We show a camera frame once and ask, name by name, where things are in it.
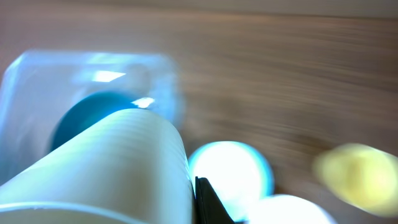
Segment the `cream plastic cup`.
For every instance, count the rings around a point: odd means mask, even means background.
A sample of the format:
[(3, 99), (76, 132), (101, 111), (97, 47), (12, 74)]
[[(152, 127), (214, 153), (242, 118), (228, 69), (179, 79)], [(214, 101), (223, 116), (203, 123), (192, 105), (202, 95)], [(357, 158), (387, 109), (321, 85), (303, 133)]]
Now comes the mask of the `cream plastic cup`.
[(194, 221), (182, 138), (148, 110), (105, 117), (1, 186), (2, 223)]

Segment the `blue plastic plate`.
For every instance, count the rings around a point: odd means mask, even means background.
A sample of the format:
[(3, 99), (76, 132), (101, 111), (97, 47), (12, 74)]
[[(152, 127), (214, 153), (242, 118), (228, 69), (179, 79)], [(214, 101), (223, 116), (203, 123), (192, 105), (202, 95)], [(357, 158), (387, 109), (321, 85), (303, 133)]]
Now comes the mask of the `blue plastic plate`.
[(97, 92), (80, 100), (58, 122), (49, 144), (49, 152), (114, 112), (138, 108), (133, 101), (134, 98), (115, 91)]

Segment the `yellow plastic cup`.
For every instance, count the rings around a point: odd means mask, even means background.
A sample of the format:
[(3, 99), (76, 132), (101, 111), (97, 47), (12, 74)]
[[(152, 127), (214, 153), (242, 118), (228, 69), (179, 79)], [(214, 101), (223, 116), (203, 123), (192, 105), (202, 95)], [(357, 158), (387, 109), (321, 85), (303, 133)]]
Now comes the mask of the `yellow plastic cup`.
[(378, 217), (397, 217), (397, 156), (347, 143), (318, 155), (312, 170), (340, 200)]

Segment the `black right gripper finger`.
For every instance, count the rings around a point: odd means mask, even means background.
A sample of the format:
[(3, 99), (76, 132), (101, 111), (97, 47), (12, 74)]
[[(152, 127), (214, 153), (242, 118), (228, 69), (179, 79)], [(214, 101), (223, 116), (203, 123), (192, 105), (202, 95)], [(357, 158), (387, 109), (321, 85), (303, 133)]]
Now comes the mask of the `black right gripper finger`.
[(195, 177), (195, 210), (197, 224), (235, 224), (204, 177)]

